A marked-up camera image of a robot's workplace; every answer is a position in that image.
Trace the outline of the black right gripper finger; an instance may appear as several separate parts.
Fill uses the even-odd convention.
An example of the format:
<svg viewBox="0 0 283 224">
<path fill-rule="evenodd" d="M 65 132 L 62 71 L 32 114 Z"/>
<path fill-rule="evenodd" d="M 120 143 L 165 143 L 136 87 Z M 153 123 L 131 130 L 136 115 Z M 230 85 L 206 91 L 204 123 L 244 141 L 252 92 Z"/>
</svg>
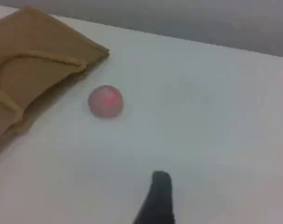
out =
<svg viewBox="0 0 283 224">
<path fill-rule="evenodd" d="M 171 176 L 154 171 L 148 194 L 137 214 L 135 224 L 175 224 Z"/>
</svg>

